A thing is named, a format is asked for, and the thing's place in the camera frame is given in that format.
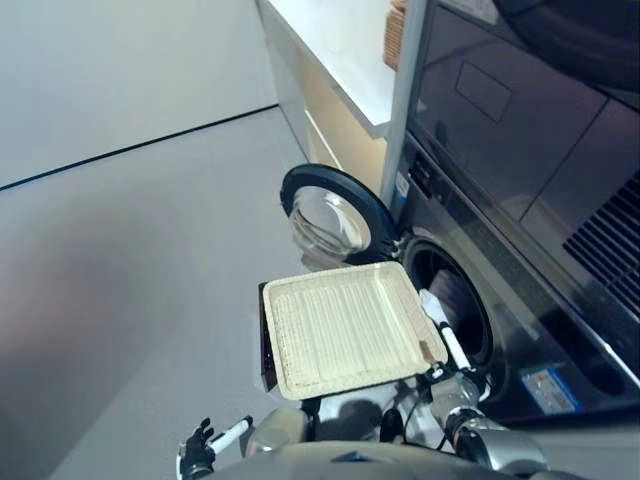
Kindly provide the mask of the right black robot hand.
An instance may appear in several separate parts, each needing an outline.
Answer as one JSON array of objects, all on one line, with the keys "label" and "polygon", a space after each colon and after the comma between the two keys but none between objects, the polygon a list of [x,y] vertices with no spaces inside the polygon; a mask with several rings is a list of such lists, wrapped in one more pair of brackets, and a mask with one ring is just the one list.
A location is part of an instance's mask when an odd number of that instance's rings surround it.
[{"label": "right black robot hand", "polygon": [[486,377],[471,365],[446,317],[440,300],[427,289],[421,289],[419,291],[419,297],[424,312],[438,329],[450,357],[455,364],[456,370],[464,373],[478,384],[479,402],[485,401],[491,393],[491,387]]}]

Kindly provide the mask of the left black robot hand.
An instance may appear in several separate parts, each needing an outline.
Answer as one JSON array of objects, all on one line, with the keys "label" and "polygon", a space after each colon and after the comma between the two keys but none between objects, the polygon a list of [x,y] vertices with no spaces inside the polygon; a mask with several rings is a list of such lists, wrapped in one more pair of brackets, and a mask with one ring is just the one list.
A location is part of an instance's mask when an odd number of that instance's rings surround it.
[{"label": "left black robot hand", "polygon": [[175,460],[177,479],[201,479],[214,472],[217,456],[240,439],[253,425],[253,417],[241,418],[227,430],[214,435],[211,420],[206,417],[178,447]]}]

